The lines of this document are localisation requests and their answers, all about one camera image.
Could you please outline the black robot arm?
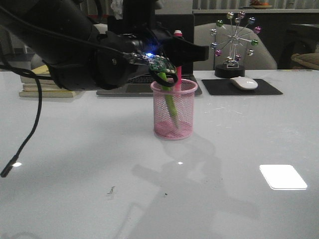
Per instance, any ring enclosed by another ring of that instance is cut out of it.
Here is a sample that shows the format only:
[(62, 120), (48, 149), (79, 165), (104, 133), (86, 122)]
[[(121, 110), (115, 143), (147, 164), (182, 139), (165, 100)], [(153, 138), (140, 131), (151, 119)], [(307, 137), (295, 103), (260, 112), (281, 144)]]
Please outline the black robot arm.
[(155, 1), (123, 2), (122, 32), (101, 34), (71, 0), (3, 0), (1, 26), (29, 46), (61, 88), (112, 90), (158, 71), (150, 58), (172, 66), (208, 59), (209, 48), (173, 36), (155, 21)]

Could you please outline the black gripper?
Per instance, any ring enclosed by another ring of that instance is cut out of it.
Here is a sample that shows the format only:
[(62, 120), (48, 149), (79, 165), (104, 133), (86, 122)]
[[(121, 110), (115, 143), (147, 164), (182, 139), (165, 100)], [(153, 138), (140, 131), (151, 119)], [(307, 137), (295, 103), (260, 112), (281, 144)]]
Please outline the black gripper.
[(171, 37), (162, 44), (156, 32), (135, 27), (134, 32), (115, 34), (106, 31), (100, 43), (106, 49), (96, 53), (97, 86), (112, 90), (129, 80), (150, 74), (165, 87), (174, 86), (174, 79), (165, 80), (161, 73), (174, 77), (174, 66), (182, 66), (209, 58), (209, 47), (195, 45), (181, 37)]

